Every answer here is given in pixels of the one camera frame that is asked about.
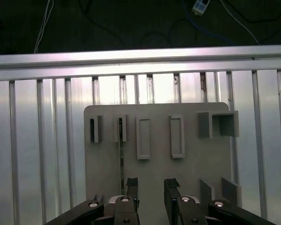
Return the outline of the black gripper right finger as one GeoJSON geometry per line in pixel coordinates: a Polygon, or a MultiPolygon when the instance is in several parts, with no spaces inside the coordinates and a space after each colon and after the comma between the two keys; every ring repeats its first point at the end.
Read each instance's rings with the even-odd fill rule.
{"type": "Polygon", "coordinates": [[[181,195],[178,181],[164,180],[164,205],[171,225],[272,225],[273,223],[229,201],[215,199],[207,204],[204,215],[199,200],[181,195]]]}

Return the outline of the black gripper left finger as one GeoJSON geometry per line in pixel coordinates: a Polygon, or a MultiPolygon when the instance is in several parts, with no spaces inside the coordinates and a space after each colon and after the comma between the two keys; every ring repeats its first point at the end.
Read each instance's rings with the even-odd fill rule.
{"type": "Polygon", "coordinates": [[[107,204],[86,200],[47,222],[47,225],[138,225],[138,179],[127,179],[126,195],[117,195],[107,204]]]}

